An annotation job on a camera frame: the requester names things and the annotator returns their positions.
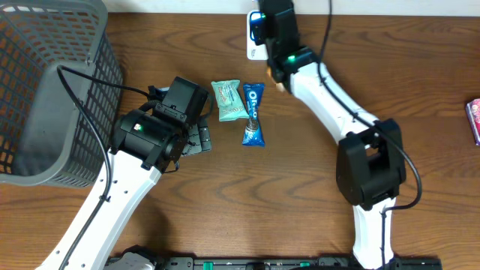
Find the mint green packet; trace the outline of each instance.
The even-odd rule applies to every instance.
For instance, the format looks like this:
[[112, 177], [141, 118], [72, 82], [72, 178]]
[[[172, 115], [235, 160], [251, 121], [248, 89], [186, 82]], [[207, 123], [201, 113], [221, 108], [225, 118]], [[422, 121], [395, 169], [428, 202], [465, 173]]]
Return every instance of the mint green packet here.
[[220, 110], [220, 122], [235, 121], [236, 119], [248, 119], [242, 99], [239, 95], [240, 81], [237, 79], [211, 82], [215, 92], [218, 109]]

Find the gray basket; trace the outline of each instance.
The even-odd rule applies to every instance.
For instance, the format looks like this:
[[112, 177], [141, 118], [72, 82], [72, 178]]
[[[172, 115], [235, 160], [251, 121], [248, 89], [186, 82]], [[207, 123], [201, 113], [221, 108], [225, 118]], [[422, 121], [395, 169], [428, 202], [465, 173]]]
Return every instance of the gray basket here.
[[[100, 0], [0, 0], [0, 182], [86, 187], [104, 162], [56, 73], [66, 65], [111, 83], [122, 73]], [[121, 91], [65, 78], [107, 144]]]

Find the blue snack package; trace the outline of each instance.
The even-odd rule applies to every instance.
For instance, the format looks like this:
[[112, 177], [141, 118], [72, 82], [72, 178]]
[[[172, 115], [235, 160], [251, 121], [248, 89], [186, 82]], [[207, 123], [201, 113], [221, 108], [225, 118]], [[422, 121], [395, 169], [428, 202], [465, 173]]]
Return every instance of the blue snack package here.
[[247, 101], [247, 110], [250, 118], [248, 119], [247, 127], [243, 136], [244, 146], [260, 146], [265, 147], [265, 141], [263, 140], [262, 128], [258, 122], [258, 107], [260, 101], [262, 101], [262, 94], [265, 85], [263, 83], [247, 84], [243, 85], [243, 91], [245, 93], [245, 100]]

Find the white backdrop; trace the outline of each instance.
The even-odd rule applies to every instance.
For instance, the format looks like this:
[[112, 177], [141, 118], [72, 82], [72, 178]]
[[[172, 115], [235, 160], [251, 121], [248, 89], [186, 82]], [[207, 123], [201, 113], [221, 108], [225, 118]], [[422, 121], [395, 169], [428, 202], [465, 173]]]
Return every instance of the white backdrop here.
[[[480, 0], [333, 0], [335, 14], [480, 16]], [[252, 0], [103, 0], [110, 12], [247, 14]], [[295, 0], [298, 14], [326, 14], [327, 0]]]

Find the brown wooden surface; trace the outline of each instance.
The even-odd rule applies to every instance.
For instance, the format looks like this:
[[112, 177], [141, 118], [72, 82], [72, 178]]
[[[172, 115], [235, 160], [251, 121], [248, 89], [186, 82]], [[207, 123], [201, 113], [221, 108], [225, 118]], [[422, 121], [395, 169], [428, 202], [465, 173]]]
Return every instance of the brown wooden surface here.
[[[316, 50], [324, 16], [300, 16]], [[348, 253], [353, 212], [335, 184], [336, 145], [300, 101], [275, 90], [265, 63], [245, 55], [245, 16], [110, 14], [124, 83], [169, 86], [175, 76], [265, 82], [266, 148], [245, 148], [245, 121], [211, 117], [213, 151], [181, 159], [148, 194], [114, 251], [144, 245], [198, 257], [316, 257]], [[394, 213], [403, 256], [438, 256], [444, 269], [480, 263], [480, 148], [464, 106], [480, 98], [480, 19], [336, 16], [325, 61], [366, 110], [395, 118], [424, 184], [418, 207]], [[125, 93], [121, 113], [143, 102]], [[89, 189], [0, 187], [0, 269], [33, 269], [63, 236]], [[399, 203], [415, 195], [409, 172]]]

